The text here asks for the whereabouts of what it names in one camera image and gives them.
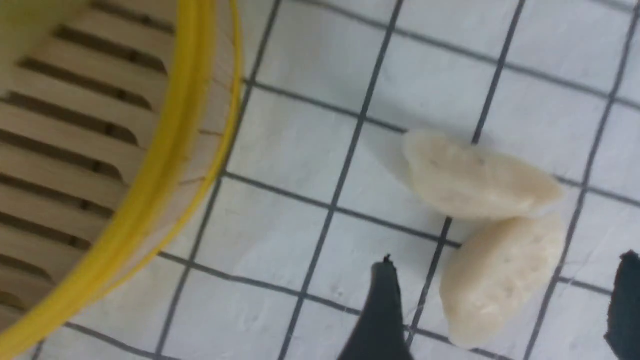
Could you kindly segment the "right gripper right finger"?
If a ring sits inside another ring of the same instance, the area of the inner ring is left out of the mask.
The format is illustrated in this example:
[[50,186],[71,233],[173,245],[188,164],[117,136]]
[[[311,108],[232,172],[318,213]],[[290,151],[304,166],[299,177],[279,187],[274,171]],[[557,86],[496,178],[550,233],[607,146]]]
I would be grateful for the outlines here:
[[618,360],[640,358],[640,258],[621,255],[608,308],[605,341]]

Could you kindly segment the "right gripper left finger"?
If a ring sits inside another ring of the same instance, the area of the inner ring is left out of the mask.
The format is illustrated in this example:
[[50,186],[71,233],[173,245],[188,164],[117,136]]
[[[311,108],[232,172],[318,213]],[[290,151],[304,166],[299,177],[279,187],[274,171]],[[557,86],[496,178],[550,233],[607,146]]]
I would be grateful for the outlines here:
[[405,340],[402,291],[390,254],[371,267],[365,305],[339,360],[412,360]]

